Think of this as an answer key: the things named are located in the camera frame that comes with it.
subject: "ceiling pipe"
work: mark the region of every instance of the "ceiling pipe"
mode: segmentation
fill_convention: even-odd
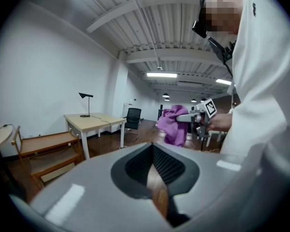
[[[160,63],[160,60],[159,60],[159,57],[158,57],[158,54],[157,54],[157,51],[156,51],[156,48],[155,48],[155,43],[154,43],[154,40],[153,40],[153,36],[152,36],[152,33],[149,29],[149,24],[148,22],[146,21],[146,18],[145,18],[145,15],[143,13],[143,11],[141,10],[141,7],[139,5],[139,3],[137,2],[137,0],[133,0],[137,6],[137,9],[141,15],[141,18],[145,24],[145,27],[146,27],[146,30],[147,30],[147,33],[149,34],[149,38],[150,38],[150,41],[151,41],[151,44],[152,44],[152,47],[154,48],[154,52],[155,52],[155,55],[157,57],[157,62],[158,62],[158,67],[161,67],[161,63]]]

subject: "white shirt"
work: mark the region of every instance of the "white shirt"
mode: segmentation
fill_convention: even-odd
[[[244,0],[232,60],[241,103],[221,153],[246,156],[287,126],[273,91],[290,70],[290,21],[276,0]]]

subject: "man in white shirt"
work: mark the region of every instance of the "man in white shirt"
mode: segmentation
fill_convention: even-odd
[[[285,130],[273,96],[290,70],[290,20],[276,0],[201,0],[207,31],[238,35],[233,80],[241,100],[232,114],[213,117],[208,130],[227,131],[221,153],[246,156],[250,148]]]

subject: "ceiling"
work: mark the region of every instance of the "ceiling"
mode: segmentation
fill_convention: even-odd
[[[191,30],[199,0],[29,0],[76,26],[117,58],[127,54],[130,70],[154,90],[213,97],[230,80],[227,69]],[[235,35],[215,37],[223,46]],[[177,73],[176,79],[147,78],[147,72]]]

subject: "ceiling light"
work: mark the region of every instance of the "ceiling light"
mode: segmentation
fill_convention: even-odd
[[[226,85],[230,85],[231,84],[230,81],[226,81],[226,80],[222,80],[222,79],[217,79],[216,83],[222,83],[222,84],[226,84]]]
[[[172,73],[147,73],[148,77],[171,77],[177,78],[177,74]]]

